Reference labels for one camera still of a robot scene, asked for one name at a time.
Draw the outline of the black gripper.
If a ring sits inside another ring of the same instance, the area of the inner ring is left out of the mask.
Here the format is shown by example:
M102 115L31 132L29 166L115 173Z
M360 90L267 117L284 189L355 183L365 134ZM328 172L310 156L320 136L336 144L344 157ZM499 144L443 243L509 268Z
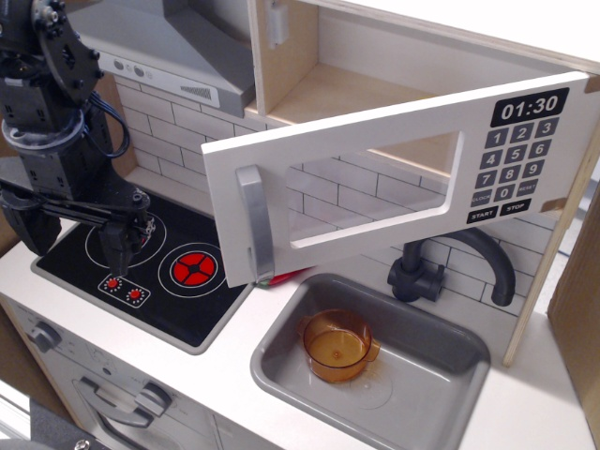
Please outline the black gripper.
M19 157L1 159L1 207L7 223L38 256L46 255L67 218L99 230L102 250L114 276L130 262L150 233L148 194L119 176L110 162L100 164L73 191L46 189L30 179Z

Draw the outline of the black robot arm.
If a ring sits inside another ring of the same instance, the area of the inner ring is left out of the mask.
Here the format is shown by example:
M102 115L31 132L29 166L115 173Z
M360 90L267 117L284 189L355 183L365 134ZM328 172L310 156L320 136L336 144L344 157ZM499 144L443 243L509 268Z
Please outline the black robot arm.
M96 90L99 53L73 30L62 1L1 4L1 208L26 246L46 255L63 218L94 227L113 275L128 271L151 233L149 196L123 179L107 120L123 121Z

